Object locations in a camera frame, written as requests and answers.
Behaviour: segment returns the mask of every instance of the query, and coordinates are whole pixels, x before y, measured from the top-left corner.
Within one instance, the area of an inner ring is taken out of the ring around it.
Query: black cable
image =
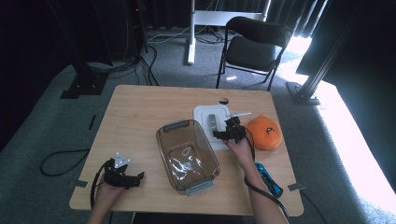
[[[121,77],[126,77],[126,76],[128,76],[128,75],[131,75],[133,72],[135,72],[136,71],[136,69],[134,69],[134,71],[131,71],[131,72],[129,72],[129,73],[127,73],[127,74],[124,74],[124,75],[120,75],[120,76],[118,76],[118,77],[107,77],[107,79],[117,79],[117,78],[121,78]]]
[[[101,68],[101,67],[95,67],[93,65],[89,65],[92,71],[98,72],[98,73],[118,73],[118,72],[125,72],[131,70],[131,68],[135,68],[137,65],[138,60],[135,58],[131,58],[123,62],[124,64],[118,65],[118,66],[112,66],[108,68]]]
[[[111,224],[111,221],[112,221],[112,219],[113,219],[113,215],[114,215],[114,212],[111,211],[111,212],[110,212],[110,218],[108,219],[108,224]]]
[[[250,132],[249,129],[245,128],[245,130],[249,133],[249,136],[251,137],[251,142],[250,142],[250,139],[248,139],[248,137],[245,136],[245,138],[247,139],[247,142],[248,142],[248,144],[249,144],[249,146],[250,146],[250,149],[251,149],[251,155],[252,155],[252,157],[253,157],[253,160],[255,161],[255,160],[256,160],[256,151],[254,150],[254,139],[253,139],[253,134],[251,134],[251,132]]]
[[[300,190],[300,192],[301,192],[301,194],[303,194],[304,197],[312,204],[312,206],[314,206],[314,208],[317,210],[317,212],[319,213],[320,217],[322,218],[323,222],[327,224],[326,219],[324,218],[324,216],[323,216],[323,214],[320,212],[320,210],[317,208],[317,206],[314,204],[314,202],[312,202],[312,200],[311,200],[308,196],[306,196],[306,194],[305,194],[302,190]]]
[[[201,37],[198,37],[198,36],[203,36],[203,35],[213,35],[215,38],[216,38],[216,41],[210,41],[210,40],[207,40],[207,39],[203,39],[203,38],[201,38]],[[198,42],[201,42],[201,43],[204,43],[204,44],[220,44],[220,43],[223,43],[224,42],[224,37],[221,35],[221,34],[219,34],[219,33],[217,33],[217,32],[210,32],[210,33],[207,33],[207,34],[199,34],[199,33],[196,33],[195,35],[194,35],[194,37],[195,37],[195,39],[198,41]],[[167,35],[164,35],[164,36],[162,36],[162,35],[158,35],[158,36],[153,36],[151,39],[162,39],[162,38],[168,38],[168,39],[170,39]],[[190,38],[190,36],[189,35],[181,35],[181,34],[177,34],[177,35],[173,35],[172,36],[172,39],[177,39],[177,38],[183,38],[183,39],[186,39],[186,38]]]
[[[102,173],[102,170],[105,168],[107,163],[108,163],[108,161],[103,163],[103,165],[99,168],[98,172],[96,173],[95,178],[93,179],[93,182],[92,182],[92,185],[91,185],[91,209],[93,209],[93,205],[95,204],[95,189],[96,189],[97,186],[100,185],[100,184],[96,185],[96,183],[98,182],[100,173]]]
[[[146,85],[149,85],[149,81],[148,81],[148,78],[147,78],[147,76],[146,76],[146,74],[149,72],[149,69],[148,69],[147,66],[143,63],[143,60],[140,61],[140,65],[142,66],[142,69],[144,70],[143,78],[146,80]]]
[[[145,61],[144,58],[142,58],[142,62],[143,62],[143,63],[146,65],[146,67],[148,68],[148,82],[149,82],[149,84],[150,84],[151,86],[153,86],[153,84],[152,84],[152,82],[151,82],[151,78],[152,78],[152,79],[154,80],[155,84],[156,84],[157,86],[160,86],[160,84],[158,83],[157,79],[155,78],[155,76],[154,76],[154,74],[153,74],[153,72],[152,72],[152,66],[154,65],[155,61],[157,60],[157,54],[158,54],[158,53],[157,53],[157,50],[156,50],[154,47],[152,47],[152,46],[150,46],[150,45],[148,45],[148,47],[151,48],[151,49],[154,51],[154,58],[152,59],[150,65]]]
[[[283,214],[285,215],[285,218],[286,218],[286,219],[288,220],[288,222],[289,222],[289,213],[288,213],[288,210],[286,210],[286,207],[285,207],[285,205],[283,205],[282,202],[280,202],[276,197],[274,197],[274,196],[272,196],[271,194],[265,192],[264,190],[259,189],[259,188],[255,187],[255,186],[253,186],[252,184],[250,184],[250,182],[248,182],[248,180],[247,180],[246,177],[245,177],[245,184],[246,184],[249,188],[253,189],[254,191],[256,191],[256,192],[258,192],[258,193],[260,193],[262,196],[265,196],[265,197],[267,197],[268,199],[270,199],[271,201],[273,201],[274,203],[276,203],[276,204],[282,209]]]
[[[53,152],[53,153],[50,153],[46,158],[44,158],[44,160],[40,163],[40,173],[42,174],[42,175],[46,175],[46,176],[60,176],[60,175],[65,175],[65,174],[67,174],[67,173],[69,173],[71,170],[73,170],[74,168],[76,168],[87,156],[88,156],[88,154],[90,153],[90,148],[87,148],[87,149],[80,149],[80,150],[69,150],[69,151],[58,151],[58,152]],[[62,153],[73,153],[73,152],[81,152],[81,151],[87,151],[87,153],[85,153],[84,154],[84,156],[81,158],[81,159],[79,159],[79,161],[78,162],[76,162],[72,167],[70,167],[69,169],[67,169],[67,170],[65,170],[65,171],[63,171],[63,172],[60,172],[60,173],[58,173],[58,174],[49,174],[49,173],[47,173],[46,171],[44,171],[44,163],[50,158],[50,157],[52,157],[52,156],[54,156],[54,155],[57,155],[57,154],[62,154]]]

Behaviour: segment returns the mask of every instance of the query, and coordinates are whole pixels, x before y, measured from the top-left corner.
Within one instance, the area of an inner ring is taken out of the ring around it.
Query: glass baking dish
[[[196,120],[180,120],[161,127],[157,143],[171,186],[191,196],[213,187],[219,162]]]

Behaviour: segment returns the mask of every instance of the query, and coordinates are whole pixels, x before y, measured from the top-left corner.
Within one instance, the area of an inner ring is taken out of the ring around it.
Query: gray carpet
[[[161,86],[214,88],[221,45],[198,42],[195,64],[186,65],[186,43],[186,39],[178,38],[151,45],[158,52],[152,70],[154,76]],[[148,54],[143,53],[148,63],[153,55],[152,49]],[[295,70],[301,57],[291,50],[285,52],[271,90],[297,181],[307,185],[304,193],[328,223],[396,223],[394,214],[371,207],[357,196],[315,107],[292,102],[285,78]],[[139,64],[135,70],[113,73],[102,95],[80,96],[77,100],[60,100],[62,92],[69,88],[76,75],[72,66],[52,80],[30,116],[0,154],[0,223],[86,221],[89,211],[72,210],[68,205],[73,193],[73,188],[68,185],[78,179],[83,164],[57,177],[40,174],[38,167],[52,152],[90,148],[114,88],[119,84],[148,84],[147,71],[143,67]],[[231,76],[236,79],[225,81]],[[260,76],[230,72],[223,76],[220,87],[265,90],[266,85],[262,85],[261,80]],[[92,116],[96,116],[96,120],[90,127]],[[49,160],[44,168],[56,174],[83,155],[84,152],[60,155]],[[304,213],[292,217],[291,223],[324,223],[305,197],[303,203]],[[131,223],[132,217],[133,213],[115,213],[112,223]],[[244,217],[244,220],[245,223],[253,222],[252,217]]]

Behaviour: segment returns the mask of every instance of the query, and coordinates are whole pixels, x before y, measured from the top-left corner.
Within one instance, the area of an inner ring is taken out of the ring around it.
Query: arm
[[[105,223],[106,214],[124,190],[124,188],[113,187],[103,182],[103,178],[101,183],[96,191],[95,204],[88,219],[88,224]]]
[[[254,164],[248,140],[244,138],[238,144],[230,141],[224,141],[224,143],[238,159],[239,164],[244,170],[247,181],[253,186],[271,194],[262,181],[256,165]],[[276,203],[251,188],[248,189],[248,194],[257,224],[288,223],[285,215]]]

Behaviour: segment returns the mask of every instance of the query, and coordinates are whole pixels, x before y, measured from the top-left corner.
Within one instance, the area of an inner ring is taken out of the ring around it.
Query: white tray
[[[204,133],[209,141],[213,150],[226,150],[227,146],[224,145],[222,140],[213,136],[213,131],[207,121],[209,115],[215,115],[218,131],[224,132],[227,116],[230,115],[230,109],[226,105],[198,105],[194,108],[194,119],[199,122],[204,130]]]

